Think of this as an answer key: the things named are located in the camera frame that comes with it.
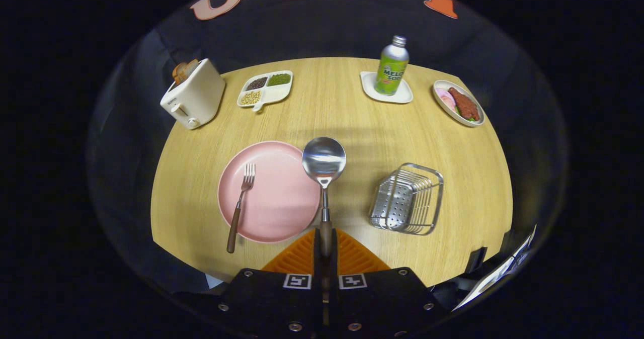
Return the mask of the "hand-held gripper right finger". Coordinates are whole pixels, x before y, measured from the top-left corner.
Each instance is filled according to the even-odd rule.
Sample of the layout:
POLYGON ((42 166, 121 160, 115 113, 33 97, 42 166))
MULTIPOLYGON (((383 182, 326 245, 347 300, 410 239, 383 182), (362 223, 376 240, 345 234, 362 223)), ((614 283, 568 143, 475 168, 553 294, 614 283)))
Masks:
POLYGON ((428 287, 411 268, 389 268, 341 230, 337 247, 331 338, 430 338, 451 317, 453 282, 428 287))

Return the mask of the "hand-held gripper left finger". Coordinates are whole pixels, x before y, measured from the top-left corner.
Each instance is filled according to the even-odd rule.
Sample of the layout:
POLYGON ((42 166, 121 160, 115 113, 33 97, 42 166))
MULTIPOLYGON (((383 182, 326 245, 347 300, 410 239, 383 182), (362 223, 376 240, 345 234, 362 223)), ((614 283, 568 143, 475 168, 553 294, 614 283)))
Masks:
POLYGON ((243 268, 219 293, 178 292, 173 299, 230 337, 322 337, 315 275, 243 268))

